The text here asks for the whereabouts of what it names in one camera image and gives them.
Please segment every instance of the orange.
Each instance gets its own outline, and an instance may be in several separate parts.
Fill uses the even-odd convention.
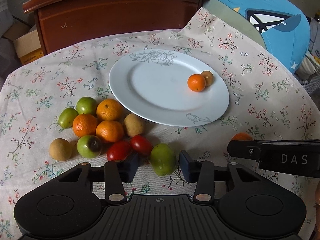
[[[97,119],[92,114],[80,114],[74,120],[72,128],[76,136],[96,135]]]
[[[194,92],[201,92],[205,85],[205,78],[200,74],[193,74],[188,78],[188,87]]]
[[[124,130],[117,121],[103,121],[97,126],[96,134],[103,143],[117,142],[123,138]]]
[[[253,138],[245,133],[245,132],[240,132],[240,133],[237,133],[235,136],[233,136],[233,138],[231,139],[232,140],[238,140],[238,141],[253,141]]]
[[[103,100],[97,107],[97,117],[101,121],[118,120],[122,113],[122,105],[114,99]]]

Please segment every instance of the white oval plate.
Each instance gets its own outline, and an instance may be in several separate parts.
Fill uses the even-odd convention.
[[[189,76],[205,70],[213,73],[213,84],[202,92],[191,91]],[[229,105],[228,88],[212,68],[171,50],[148,49],[121,57],[110,70],[109,85],[129,111],[165,125],[205,125],[220,118]]]

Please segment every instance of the wooden headboard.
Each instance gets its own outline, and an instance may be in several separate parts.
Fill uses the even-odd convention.
[[[44,54],[107,35],[183,28],[204,0],[30,0]]]

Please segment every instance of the tomato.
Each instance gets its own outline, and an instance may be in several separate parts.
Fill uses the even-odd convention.
[[[115,142],[107,151],[108,161],[123,161],[132,152],[131,144],[127,141]]]
[[[130,140],[132,148],[142,156],[149,156],[152,151],[152,144],[141,135],[136,135]]]

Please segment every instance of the tablecloth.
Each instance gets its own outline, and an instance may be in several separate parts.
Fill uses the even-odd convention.
[[[83,96],[101,101],[114,98],[108,74],[122,56],[145,49],[169,49],[191,55],[213,68],[225,81],[230,103],[220,119],[197,127],[171,127],[146,121],[145,136],[155,145],[168,143],[194,159],[226,166],[235,159],[227,144],[238,132],[254,139],[319,139],[320,112],[301,84],[270,53],[223,21],[201,8],[179,32],[164,30],[128,33],[84,41],[53,52],[15,70],[0,92],[0,236],[21,236],[13,217],[16,202],[27,192],[81,162],[103,166],[102,154],[85,159],[75,154],[66,162],[50,158],[48,148],[55,138],[76,145],[72,129],[62,129],[57,119],[66,107],[75,107]],[[317,179],[259,170],[252,160],[237,162],[300,196],[307,217],[300,231],[308,239],[315,224],[314,191]],[[124,183],[131,194],[189,194],[195,183],[185,181],[181,169],[159,177],[150,164],[139,167],[132,183]],[[104,198],[104,185],[93,192]],[[216,183],[216,198],[225,193]]]

